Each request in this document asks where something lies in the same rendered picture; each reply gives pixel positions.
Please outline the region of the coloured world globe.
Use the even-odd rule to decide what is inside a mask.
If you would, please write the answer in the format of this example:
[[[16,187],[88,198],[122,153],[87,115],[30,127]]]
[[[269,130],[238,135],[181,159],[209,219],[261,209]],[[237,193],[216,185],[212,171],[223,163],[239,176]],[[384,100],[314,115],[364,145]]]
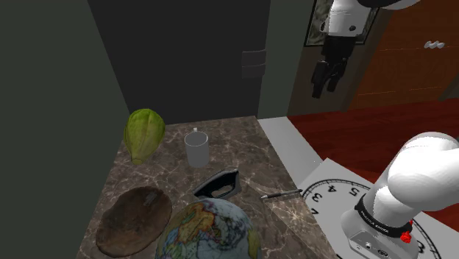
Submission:
[[[224,199],[190,203],[169,221],[154,259],[263,259],[247,214]]]

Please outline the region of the green cabbage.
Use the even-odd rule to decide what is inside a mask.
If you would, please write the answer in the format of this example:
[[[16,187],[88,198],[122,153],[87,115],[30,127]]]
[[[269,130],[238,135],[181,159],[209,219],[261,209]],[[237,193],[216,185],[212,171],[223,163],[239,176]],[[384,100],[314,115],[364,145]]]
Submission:
[[[133,112],[124,128],[124,143],[134,165],[144,163],[161,144],[166,125],[158,113],[151,109]]]

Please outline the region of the black flat iron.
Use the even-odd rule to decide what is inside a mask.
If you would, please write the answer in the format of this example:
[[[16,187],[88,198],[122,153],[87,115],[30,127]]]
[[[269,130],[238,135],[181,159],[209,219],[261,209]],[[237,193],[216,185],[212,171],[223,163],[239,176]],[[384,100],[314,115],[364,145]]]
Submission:
[[[217,196],[213,195],[214,191],[218,191],[225,186],[230,186],[231,189]],[[200,199],[229,199],[230,197],[241,192],[241,184],[239,179],[239,170],[237,168],[231,170],[220,170],[214,175],[206,179],[203,183],[196,186],[193,190],[193,195]]]

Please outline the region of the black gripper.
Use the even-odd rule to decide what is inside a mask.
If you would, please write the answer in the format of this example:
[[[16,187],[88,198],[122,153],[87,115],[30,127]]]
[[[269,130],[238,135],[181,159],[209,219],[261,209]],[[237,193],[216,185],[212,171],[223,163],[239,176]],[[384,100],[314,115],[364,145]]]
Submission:
[[[321,54],[325,60],[319,60],[316,63],[311,83],[313,84],[312,97],[319,99],[327,81],[329,71],[328,63],[336,63],[330,72],[327,91],[334,92],[339,80],[343,77],[346,70],[347,59],[351,56],[355,47],[356,37],[331,36],[327,35],[324,39],[324,45]]]

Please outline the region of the brown wooden door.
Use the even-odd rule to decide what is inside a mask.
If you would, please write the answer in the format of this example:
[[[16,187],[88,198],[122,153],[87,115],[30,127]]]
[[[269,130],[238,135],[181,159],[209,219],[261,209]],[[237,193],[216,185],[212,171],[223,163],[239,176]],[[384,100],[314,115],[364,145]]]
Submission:
[[[459,74],[459,0],[393,12],[350,109],[437,99]]]

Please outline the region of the grey mug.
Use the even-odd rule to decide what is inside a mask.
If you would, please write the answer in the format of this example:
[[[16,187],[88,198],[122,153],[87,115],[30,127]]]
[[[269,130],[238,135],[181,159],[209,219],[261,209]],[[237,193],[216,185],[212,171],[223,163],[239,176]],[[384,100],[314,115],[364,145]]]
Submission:
[[[201,168],[209,163],[208,135],[198,131],[197,127],[188,133],[185,138],[185,150],[188,164],[194,168]]]

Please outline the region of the dark pen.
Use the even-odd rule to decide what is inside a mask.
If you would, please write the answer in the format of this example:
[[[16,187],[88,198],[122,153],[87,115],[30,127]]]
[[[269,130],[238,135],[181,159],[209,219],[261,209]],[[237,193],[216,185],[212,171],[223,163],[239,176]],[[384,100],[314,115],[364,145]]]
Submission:
[[[292,190],[292,191],[279,192],[279,193],[275,193],[275,194],[266,194],[264,196],[261,196],[260,199],[277,198],[277,197],[280,197],[280,196],[288,196],[288,195],[293,195],[293,194],[300,194],[301,192],[303,192],[302,189],[296,189],[296,190]]]

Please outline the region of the dark framed wall picture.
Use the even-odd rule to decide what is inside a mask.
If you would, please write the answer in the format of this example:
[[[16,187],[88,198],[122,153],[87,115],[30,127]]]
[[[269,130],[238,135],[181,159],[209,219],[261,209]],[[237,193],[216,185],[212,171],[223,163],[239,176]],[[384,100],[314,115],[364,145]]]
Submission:
[[[332,3],[333,0],[315,0],[304,41],[304,47],[322,46],[324,44],[326,34],[323,33],[320,28],[329,15]],[[357,36],[357,45],[363,45],[365,43],[378,12],[378,9],[371,9],[363,28],[363,32]]]

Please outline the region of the brown flat round bread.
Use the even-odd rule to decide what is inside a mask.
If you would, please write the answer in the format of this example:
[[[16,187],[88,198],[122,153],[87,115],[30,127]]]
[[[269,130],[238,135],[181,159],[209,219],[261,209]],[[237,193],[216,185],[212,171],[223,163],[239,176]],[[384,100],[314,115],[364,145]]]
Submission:
[[[162,234],[171,212],[171,199],[159,188],[143,186],[126,191],[103,213],[96,245],[112,258],[134,255]]]

